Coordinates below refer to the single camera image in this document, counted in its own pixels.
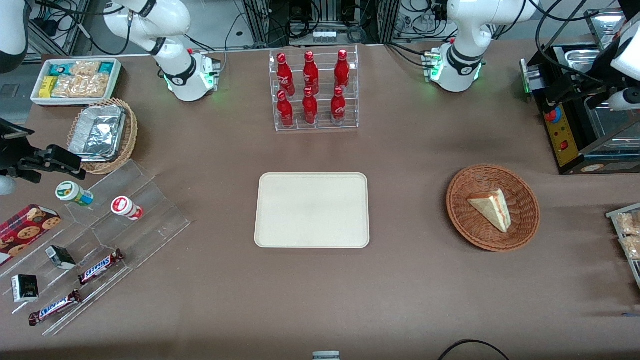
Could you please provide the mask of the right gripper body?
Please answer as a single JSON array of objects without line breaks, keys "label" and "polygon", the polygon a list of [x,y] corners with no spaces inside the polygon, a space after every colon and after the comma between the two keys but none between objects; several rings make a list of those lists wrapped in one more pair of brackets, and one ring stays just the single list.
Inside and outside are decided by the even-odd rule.
[{"label": "right gripper body", "polygon": [[0,146],[0,195],[6,196],[16,191],[16,178],[19,177],[17,164],[21,159],[22,146],[2,145]]}]

